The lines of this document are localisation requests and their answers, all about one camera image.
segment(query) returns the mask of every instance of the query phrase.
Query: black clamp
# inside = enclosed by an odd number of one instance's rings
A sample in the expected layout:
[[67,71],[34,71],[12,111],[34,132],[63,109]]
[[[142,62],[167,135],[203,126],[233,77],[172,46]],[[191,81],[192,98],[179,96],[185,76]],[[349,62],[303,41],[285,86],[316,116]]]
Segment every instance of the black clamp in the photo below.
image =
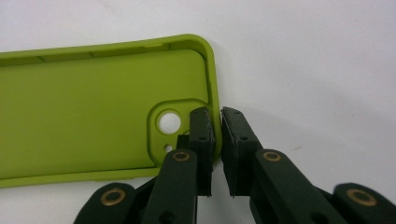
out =
[[[100,188],[75,224],[196,223],[197,196],[211,195],[215,139],[206,108],[191,112],[190,126],[156,178]],[[396,206],[372,189],[341,184],[331,195],[313,186],[285,154],[262,147],[242,112],[222,109],[222,135],[230,194],[250,197],[256,223],[396,223]]]

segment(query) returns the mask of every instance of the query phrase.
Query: clamp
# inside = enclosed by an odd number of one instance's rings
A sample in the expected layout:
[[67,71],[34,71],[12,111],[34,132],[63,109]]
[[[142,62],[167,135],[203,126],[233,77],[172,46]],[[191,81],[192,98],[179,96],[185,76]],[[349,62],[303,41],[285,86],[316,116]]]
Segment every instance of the clamp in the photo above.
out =
[[[197,196],[211,195],[215,139],[208,110],[190,114],[190,134],[166,154],[157,177],[134,189],[112,183],[97,190],[75,224],[193,224]],[[396,223],[396,206],[359,184],[316,188],[282,152],[265,149],[241,111],[223,107],[221,159],[231,196],[249,196],[260,224]]]

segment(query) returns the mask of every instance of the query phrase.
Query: brass rivet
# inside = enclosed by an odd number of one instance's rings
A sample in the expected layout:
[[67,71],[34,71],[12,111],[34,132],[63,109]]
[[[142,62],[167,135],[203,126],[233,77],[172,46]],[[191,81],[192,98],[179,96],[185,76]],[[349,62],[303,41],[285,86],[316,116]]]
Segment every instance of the brass rivet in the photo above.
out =
[[187,161],[190,158],[190,154],[187,152],[177,152],[173,155],[175,161]]
[[[112,193],[117,193],[119,195],[116,199],[108,199],[108,196]],[[114,188],[106,191],[100,198],[100,201],[102,202],[103,205],[112,206],[122,202],[124,198],[125,198],[125,191],[123,189]]]
[[376,198],[364,190],[349,189],[346,191],[346,195],[355,203],[359,203],[364,206],[376,205]]
[[280,159],[282,159],[282,157],[275,152],[265,152],[262,156],[268,161],[280,161]]

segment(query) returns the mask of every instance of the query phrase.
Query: green phone case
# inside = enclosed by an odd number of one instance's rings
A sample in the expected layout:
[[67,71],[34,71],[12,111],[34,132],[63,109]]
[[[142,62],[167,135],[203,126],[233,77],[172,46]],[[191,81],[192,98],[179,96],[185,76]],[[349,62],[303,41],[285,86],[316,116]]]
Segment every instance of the green phone case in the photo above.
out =
[[201,106],[217,158],[214,55],[197,35],[0,53],[0,187],[156,175]]

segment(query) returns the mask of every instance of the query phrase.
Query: white background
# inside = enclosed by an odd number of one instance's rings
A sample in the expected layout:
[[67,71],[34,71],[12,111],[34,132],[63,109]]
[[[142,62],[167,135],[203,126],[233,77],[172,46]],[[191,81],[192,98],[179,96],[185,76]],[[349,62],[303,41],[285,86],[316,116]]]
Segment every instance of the white background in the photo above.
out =
[[[186,33],[212,45],[220,105],[244,112],[264,147],[327,191],[356,182],[396,203],[395,1],[0,2],[0,52]],[[72,223],[104,184],[0,189],[0,223]],[[212,188],[198,223],[254,223],[221,163]]]

